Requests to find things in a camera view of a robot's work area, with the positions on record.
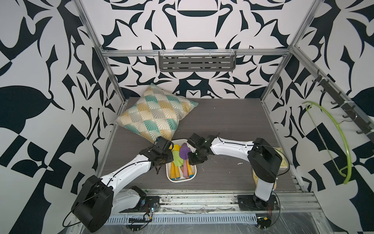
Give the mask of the green shovel wooden handle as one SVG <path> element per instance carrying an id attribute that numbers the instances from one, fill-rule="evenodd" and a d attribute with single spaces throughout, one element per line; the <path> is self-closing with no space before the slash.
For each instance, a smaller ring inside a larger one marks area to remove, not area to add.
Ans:
<path id="1" fill-rule="evenodd" d="M 184 160 L 180 157 L 179 150 L 173 150 L 173 163 L 176 167 L 181 167 L 184 165 Z"/>

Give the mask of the purple shovel pink handle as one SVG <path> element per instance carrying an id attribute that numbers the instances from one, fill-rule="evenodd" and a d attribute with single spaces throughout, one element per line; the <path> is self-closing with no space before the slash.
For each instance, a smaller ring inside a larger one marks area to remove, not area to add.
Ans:
<path id="1" fill-rule="evenodd" d="M 179 151 L 179 156 L 183 160 L 183 175 L 185 178 L 193 177 L 192 168 L 189 164 L 189 153 L 191 152 L 190 148 L 186 143 L 182 144 Z"/>

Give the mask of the white storage box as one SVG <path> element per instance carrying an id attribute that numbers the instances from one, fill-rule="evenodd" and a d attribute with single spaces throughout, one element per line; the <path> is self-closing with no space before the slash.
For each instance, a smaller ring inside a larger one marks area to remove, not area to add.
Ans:
<path id="1" fill-rule="evenodd" d="M 189 148 L 189 152 L 195 151 L 191 145 L 187 143 L 186 139 L 173 140 L 174 148 L 172 149 L 173 161 L 166 164 L 166 175 L 172 183 L 182 183 L 193 180 L 197 175 L 197 167 L 190 165 L 188 160 L 180 157 L 180 152 L 183 153 Z"/>

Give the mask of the yellow shovel blue tip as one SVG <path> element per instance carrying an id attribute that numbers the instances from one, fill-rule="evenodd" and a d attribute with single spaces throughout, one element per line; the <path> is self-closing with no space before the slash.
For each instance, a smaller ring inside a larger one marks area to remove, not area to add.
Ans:
<path id="1" fill-rule="evenodd" d="M 175 144 L 172 151 L 173 150 L 179 150 L 180 151 L 180 146 Z M 171 178 L 171 180 L 176 180 L 176 179 L 181 178 L 180 172 L 179 172 L 179 167 L 176 167 L 173 162 L 170 165 L 170 178 Z"/>

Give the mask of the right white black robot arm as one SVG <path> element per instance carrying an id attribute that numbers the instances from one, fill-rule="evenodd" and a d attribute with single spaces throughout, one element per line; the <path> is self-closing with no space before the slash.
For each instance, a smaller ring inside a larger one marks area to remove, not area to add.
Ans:
<path id="1" fill-rule="evenodd" d="M 234 141 L 216 136 L 206 138 L 193 134 L 187 141 L 195 151 L 188 153 L 190 164 L 207 161 L 208 155 L 224 155 L 245 160 L 251 164 L 258 182 L 254 201 L 268 202 L 275 187 L 282 156 L 263 138 L 255 141 Z"/>

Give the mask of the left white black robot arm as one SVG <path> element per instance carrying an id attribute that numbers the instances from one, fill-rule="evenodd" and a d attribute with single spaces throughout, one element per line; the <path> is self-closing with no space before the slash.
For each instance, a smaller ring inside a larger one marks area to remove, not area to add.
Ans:
<path id="1" fill-rule="evenodd" d="M 141 205 L 145 193 L 136 186 L 124 195 L 119 192 L 133 180 L 155 168 L 173 161 L 174 143 L 158 137 L 152 146 L 145 148 L 129 163 L 112 173 L 89 177 L 82 185 L 71 207 L 71 213 L 91 233 L 98 231 L 109 219 L 122 210 L 133 209 Z"/>

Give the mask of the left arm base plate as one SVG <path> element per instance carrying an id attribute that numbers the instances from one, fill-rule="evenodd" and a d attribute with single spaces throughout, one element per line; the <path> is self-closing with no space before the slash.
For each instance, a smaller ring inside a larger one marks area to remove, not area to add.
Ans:
<path id="1" fill-rule="evenodd" d="M 160 196 L 146 196 L 134 208 L 122 210 L 120 213 L 145 213 L 152 208 L 156 211 L 160 207 L 159 203 Z"/>

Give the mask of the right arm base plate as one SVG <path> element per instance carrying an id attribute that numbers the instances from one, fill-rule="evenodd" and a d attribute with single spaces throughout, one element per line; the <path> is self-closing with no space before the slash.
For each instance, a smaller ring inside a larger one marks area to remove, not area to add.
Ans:
<path id="1" fill-rule="evenodd" d="M 268 201 L 263 201 L 254 195 L 237 195 L 241 211 L 275 211 L 280 208 L 278 198 L 272 194 Z"/>

